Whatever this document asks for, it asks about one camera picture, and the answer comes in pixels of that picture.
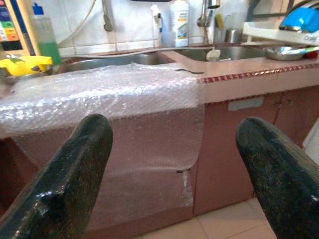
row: faucet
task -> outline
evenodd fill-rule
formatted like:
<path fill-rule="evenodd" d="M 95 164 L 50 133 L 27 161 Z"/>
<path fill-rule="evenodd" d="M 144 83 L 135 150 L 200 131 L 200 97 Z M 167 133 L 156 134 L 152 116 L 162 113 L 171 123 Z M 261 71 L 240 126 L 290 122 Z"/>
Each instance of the faucet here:
<path fill-rule="evenodd" d="M 202 13 L 200 18 L 197 20 L 197 26 L 209 27 L 213 13 L 212 9 L 220 7 L 220 0 L 203 0 L 202 6 Z"/>
<path fill-rule="evenodd" d="M 102 0 L 103 13 L 104 13 L 103 17 L 104 17 L 104 22 L 105 22 L 104 29 L 106 31 L 113 31 L 113 26 L 112 26 L 112 23 L 111 23 L 111 20 L 110 20 L 110 17 L 109 17 L 110 14 L 109 14 L 109 11 L 108 11 L 108 9 L 110 7 L 108 7 L 107 1 L 108 0 Z"/>

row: yellow sponge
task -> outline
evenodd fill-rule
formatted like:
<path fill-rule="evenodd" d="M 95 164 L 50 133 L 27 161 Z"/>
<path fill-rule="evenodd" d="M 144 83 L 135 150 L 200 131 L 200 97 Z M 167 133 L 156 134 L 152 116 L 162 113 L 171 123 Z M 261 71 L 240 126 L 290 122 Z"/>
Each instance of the yellow sponge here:
<path fill-rule="evenodd" d="M 224 28 L 223 16 L 220 13 L 216 14 L 215 21 L 218 28 L 220 29 Z"/>

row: red tile edging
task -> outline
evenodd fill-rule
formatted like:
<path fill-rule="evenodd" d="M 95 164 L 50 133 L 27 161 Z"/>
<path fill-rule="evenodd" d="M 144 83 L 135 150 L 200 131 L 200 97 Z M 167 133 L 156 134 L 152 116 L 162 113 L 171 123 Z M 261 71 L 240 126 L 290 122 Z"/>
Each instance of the red tile edging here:
<path fill-rule="evenodd" d="M 219 81 L 244 79 L 244 78 L 249 78 L 249 77 L 260 77 L 260 76 L 267 76 L 267 75 L 271 75 L 271 74 L 279 74 L 279 73 L 283 73 L 283 72 L 300 71 L 300 70 L 314 69 L 314 68 L 319 68 L 319 63 L 283 67 L 283 68 L 278 68 L 278 69 L 273 69 L 273 70 L 244 72 L 244 73 L 225 75 L 225 76 L 207 77 L 207 78 L 202 78 L 202 80 L 205 83 L 214 83 L 214 82 L 219 82 Z"/>

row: bubble wrap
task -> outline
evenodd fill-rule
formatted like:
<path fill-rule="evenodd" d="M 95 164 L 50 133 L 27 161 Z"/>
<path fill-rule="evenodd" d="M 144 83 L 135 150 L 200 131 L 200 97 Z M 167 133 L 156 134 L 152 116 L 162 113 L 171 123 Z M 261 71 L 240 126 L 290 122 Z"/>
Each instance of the bubble wrap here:
<path fill-rule="evenodd" d="M 188 169 L 198 158 L 204 119 L 195 77 L 129 65 L 37 81 L 20 83 L 0 102 L 0 126 L 39 168 L 82 117 L 110 119 L 113 149 L 87 230 L 193 205 Z"/>
<path fill-rule="evenodd" d="M 73 126 L 91 113 L 111 119 L 193 108 L 199 100 L 189 73 L 138 64 L 21 81 L 13 92 L 0 101 L 0 138 Z"/>

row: bottle label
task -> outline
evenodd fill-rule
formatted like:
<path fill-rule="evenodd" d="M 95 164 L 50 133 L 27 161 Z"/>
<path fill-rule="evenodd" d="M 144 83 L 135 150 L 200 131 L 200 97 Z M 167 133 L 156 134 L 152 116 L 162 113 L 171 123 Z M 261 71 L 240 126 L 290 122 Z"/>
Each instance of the bottle label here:
<path fill-rule="evenodd" d="M 178 40 L 187 39 L 188 35 L 188 12 L 187 11 L 175 11 L 171 12 L 171 26 L 174 32 L 176 32 L 176 38 Z"/>

